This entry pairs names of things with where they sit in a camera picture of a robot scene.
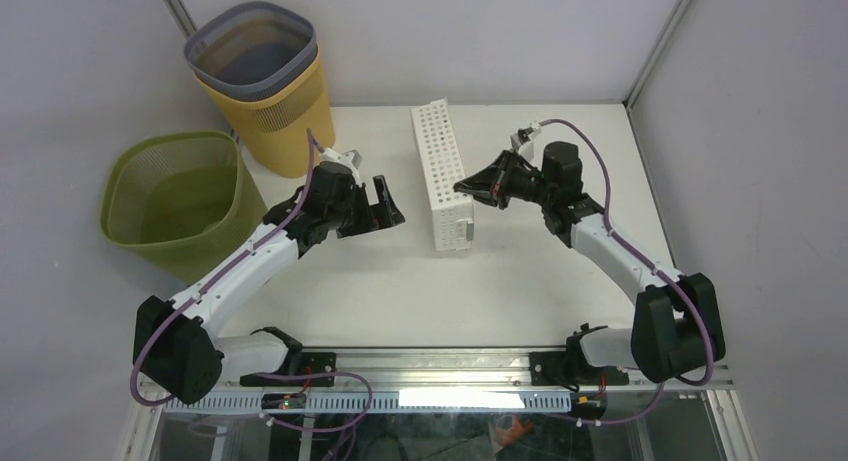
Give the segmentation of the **white perforated plastic basket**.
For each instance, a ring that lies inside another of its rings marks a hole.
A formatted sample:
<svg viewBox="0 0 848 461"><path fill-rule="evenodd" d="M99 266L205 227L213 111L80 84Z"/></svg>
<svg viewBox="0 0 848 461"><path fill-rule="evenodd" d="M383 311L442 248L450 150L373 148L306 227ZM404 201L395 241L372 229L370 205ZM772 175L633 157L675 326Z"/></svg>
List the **white perforated plastic basket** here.
<svg viewBox="0 0 848 461"><path fill-rule="evenodd" d="M446 99L410 110L414 141L431 211L434 247L439 252L468 250L474 238L471 197L454 185L466 178Z"/></svg>

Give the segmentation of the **grey slatted waste bin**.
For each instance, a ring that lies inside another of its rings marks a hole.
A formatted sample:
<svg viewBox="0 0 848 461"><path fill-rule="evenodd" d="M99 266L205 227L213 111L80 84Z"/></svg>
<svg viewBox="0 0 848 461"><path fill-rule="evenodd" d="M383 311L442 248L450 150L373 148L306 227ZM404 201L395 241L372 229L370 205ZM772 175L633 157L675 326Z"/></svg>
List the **grey slatted waste bin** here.
<svg viewBox="0 0 848 461"><path fill-rule="evenodd" d="M238 101L260 101L303 74L318 54L314 26L267 1L219 14L186 41L183 54L196 77Z"/></svg>

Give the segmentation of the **green slatted waste bin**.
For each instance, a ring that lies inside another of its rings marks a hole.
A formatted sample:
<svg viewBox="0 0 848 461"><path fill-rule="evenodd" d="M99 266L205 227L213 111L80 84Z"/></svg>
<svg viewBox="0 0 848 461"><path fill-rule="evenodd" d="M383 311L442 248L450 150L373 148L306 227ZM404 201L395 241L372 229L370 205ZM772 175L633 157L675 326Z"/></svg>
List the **green slatted waste bin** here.
<svg viewBox="0 0 848 461"><path fill-rule="evenodd" d="M193 283L247 241L267 210L235 139L193 131L149 138L121 154L99 224L112 244Z"/></svg>

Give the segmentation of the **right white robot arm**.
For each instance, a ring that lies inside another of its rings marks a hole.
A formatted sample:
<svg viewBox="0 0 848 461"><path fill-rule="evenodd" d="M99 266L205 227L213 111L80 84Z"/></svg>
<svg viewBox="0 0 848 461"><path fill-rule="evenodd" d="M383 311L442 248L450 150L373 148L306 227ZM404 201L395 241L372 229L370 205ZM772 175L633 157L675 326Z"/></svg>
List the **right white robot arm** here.
<svg viewBox="0 0 848 461"><path fill-rule="evenodd" d="M607 210L584 191L576 145L556 141L534 167L505 150L486 168L454 184L457 193L504 209L513 199L540 207L548 231L606 274L634 305L629 328L584 324L566 340L563 376L588 386L606 367L635 368L650 381L678 379L703 369L697 384L711 376L726 354L717 295L702 273L684 275L638 251L616 230Z"/></svg>

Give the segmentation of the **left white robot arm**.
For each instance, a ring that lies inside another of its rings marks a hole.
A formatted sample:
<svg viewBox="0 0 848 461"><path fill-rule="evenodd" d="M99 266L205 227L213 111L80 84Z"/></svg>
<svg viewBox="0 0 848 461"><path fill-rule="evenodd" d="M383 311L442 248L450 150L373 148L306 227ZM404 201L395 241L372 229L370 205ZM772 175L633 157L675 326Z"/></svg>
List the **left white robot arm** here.
<svg viewBox="0 0 848 461"><path fill-rule="evenodd" d="M373 179L376 201L356 169L322 161L287 200L262 217L248 239L211 272L163 300L151 296L137 310L131 393L146 376L171 398L190 405L223 381L270 380L288 387L308 377L302 344L276 327L224 337L223 327L261 287L300 261L334 232L353 237L401 225L405 217L384 176Z"/></svg>

